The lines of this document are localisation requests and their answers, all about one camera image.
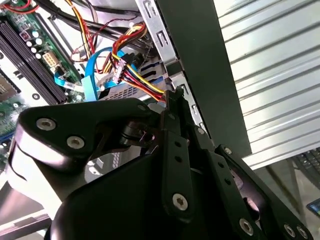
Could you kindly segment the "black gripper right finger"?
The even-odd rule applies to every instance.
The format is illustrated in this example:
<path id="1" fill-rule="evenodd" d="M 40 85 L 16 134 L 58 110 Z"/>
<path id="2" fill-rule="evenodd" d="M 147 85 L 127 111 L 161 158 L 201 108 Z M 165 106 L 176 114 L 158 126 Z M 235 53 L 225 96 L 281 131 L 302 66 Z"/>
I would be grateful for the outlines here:
<path id="1" fill-rule="evenodd" d="M 175 90 L 183 132 L 191 140 L 205 183 L 209 232 L 219 240 L 311 240 L 306 226 L 226 145 L 214 146 L 193 124 L 184 89 Z"/>

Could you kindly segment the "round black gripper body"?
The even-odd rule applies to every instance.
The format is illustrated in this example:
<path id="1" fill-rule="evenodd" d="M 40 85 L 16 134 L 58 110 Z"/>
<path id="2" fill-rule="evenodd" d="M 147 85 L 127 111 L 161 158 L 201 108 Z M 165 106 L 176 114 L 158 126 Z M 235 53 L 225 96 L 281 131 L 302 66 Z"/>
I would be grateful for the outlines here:
<path id="1" fill-rule="evenodd" d="M 190 222 L 167 214 L 162 203 L 162 164 L 140 157 L 75 190 L 59 207 L 51 240 L 238 240 L 207 177 L 204 154 L 189 153 L 195 213 Z"/>

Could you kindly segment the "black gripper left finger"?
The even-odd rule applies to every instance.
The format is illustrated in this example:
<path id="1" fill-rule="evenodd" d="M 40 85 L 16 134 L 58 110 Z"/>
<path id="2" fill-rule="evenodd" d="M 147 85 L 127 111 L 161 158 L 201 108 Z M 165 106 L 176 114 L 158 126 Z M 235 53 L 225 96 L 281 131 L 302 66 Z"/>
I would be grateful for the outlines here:
<path id="1" fill-rule="evenodd" d="M 120 167 L 151 157 L 162 164 L 161 201 L 171 217 L 192 219 L 192 180 L 188 139 L 181 125 L 177 94 L 165 93 L 166 108 L 157 113 L 136 98 L 29 108 L 18 118 L 14 170 L 20 191 L 38 201 L 52 221 L 67 197 Z M 93 159 L 130 147 L 142 149 L 133 160 L 85 182 Z"/>

